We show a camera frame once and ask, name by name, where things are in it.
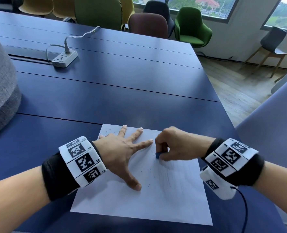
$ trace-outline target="power strip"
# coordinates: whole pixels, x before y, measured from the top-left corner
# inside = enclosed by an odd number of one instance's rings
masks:
[[[78,57],[76,50],[70,49],[70,53],[62,52],[52,60],[52,64],[55,67],[66,68],[75,58]]]

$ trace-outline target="red chair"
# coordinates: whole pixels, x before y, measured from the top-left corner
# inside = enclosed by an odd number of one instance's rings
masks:
[[[135,13],[130,16],[129,30],[131,33],[168,39],[166,19],[153,13]]]

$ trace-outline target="blue table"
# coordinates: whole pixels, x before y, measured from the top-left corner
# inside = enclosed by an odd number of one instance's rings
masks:
[[[0,12],[4,45],[45,50],[91,28]],[[41,165],[81,135],[95,140],[103,123],[239,139],[190,45],[101,29],[71,41],[79,58],[66,69],[13,61],[23,97],[0,133],[0,180]],[[241,187],[246,232],[286,232],[274,205]],[[205,186],[213,226],[69,212],[75,193],[50,203],[17,230],[26,232],[240,232],[241,196],[220,200]]]

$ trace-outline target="forearm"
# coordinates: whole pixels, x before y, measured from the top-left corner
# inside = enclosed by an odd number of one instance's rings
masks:
[[[50,202],[41,166],[0,181],[0,233],[12,232]]]
[[[254,188],[287,213],[287,168],[265,162]]]

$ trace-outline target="hand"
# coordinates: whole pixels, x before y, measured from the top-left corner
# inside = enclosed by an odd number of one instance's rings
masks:
[[[155,139],[160,159],[191,160],[205,156],[215,138],[184,132],[176,127],[164,129]]]
[[[106,168],[122,178],[130,188],[140,191],[141,184],[128,170],[128,162],[134,153],[150,146],[153,140],[133,144],[133,141],[137,140],[143,132],[143,128],[137,129],[130,137],[124,138],[126,129],[127,126],[124,125],[117,136],[112,133],[106,137],[100,135],[99,140],[93,141],[93,143],[97,147]]]

